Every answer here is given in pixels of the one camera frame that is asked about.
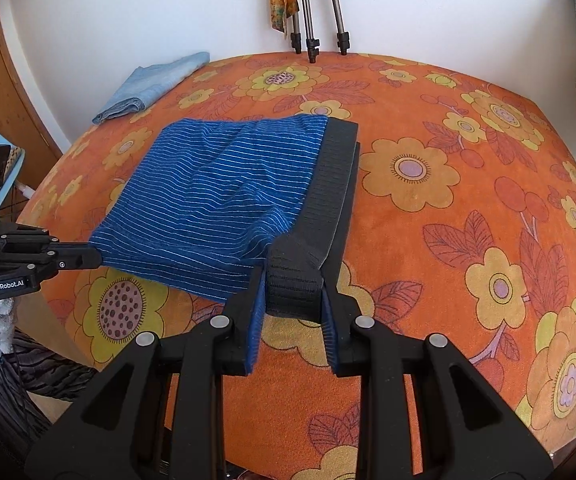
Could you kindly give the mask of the left dark sleeve forearm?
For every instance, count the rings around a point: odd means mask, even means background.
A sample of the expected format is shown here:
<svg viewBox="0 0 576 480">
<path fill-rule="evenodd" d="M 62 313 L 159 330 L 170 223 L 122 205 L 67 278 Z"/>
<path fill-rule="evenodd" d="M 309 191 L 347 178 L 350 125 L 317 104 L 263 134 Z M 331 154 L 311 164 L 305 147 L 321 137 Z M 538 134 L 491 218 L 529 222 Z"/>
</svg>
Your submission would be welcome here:
<svg viewBox="0 0 576 480">
<path fill-rule="evenodd" d="M 0 440 L 25 458 L 53 426 L 30 395 L 73 402 L 96 374 L 96 368 L 61 356 L 16 330 L 11 354 L 0 357 Z"/>
</svg>

